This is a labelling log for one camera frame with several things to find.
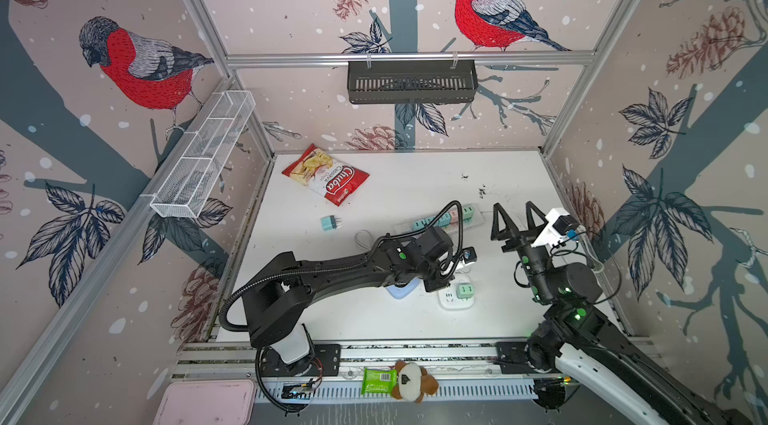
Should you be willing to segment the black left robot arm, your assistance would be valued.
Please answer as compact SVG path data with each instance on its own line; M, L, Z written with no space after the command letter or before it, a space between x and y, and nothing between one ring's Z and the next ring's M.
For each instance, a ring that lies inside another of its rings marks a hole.
M463 205L453 200L424 228L380 236L358 255L308 261L280 253L231 293L219 309L219 324L249 334L259 391L285 415L299 415L304 405L279 401L263 381L267 350L289 337L304 310L320 300L363 288L402 288L415 279L427 293L446 288L464 257L463 228Z

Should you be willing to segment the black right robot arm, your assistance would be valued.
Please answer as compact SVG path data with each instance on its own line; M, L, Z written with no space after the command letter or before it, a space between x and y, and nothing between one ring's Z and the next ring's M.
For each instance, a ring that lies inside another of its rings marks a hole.
M555 249L580 241L583 227L564 209L525 205L519 228L501 204L493 207L491 238L518 256L526 288L546 312L527 338L525 356L537 371L559 371L591 390L635 424L747 424L737 409L705 399L643 353L598 307L603 290L584 263L557 266Z

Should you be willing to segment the green plug adapter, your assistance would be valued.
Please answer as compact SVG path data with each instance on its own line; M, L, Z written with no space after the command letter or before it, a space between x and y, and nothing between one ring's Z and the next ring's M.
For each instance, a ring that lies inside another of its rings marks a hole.
M459 300L472 300L475 290L471 283L461 283L456 287L456 296Z
M465 205L462 207L463 222L471 221L476 214L476 207L474 205Z

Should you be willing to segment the teal plug adapter pair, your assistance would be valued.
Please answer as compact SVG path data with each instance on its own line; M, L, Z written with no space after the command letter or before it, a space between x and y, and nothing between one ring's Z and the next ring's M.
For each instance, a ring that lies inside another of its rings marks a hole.
M436 226L437 227L445 227L449 225L452 221L452 216L450 212L446 212L443 214L437 221Z
M439 222L440 217L436 216L430 219L428 222L425 223L424 229L427 230L433 226L435 226Z

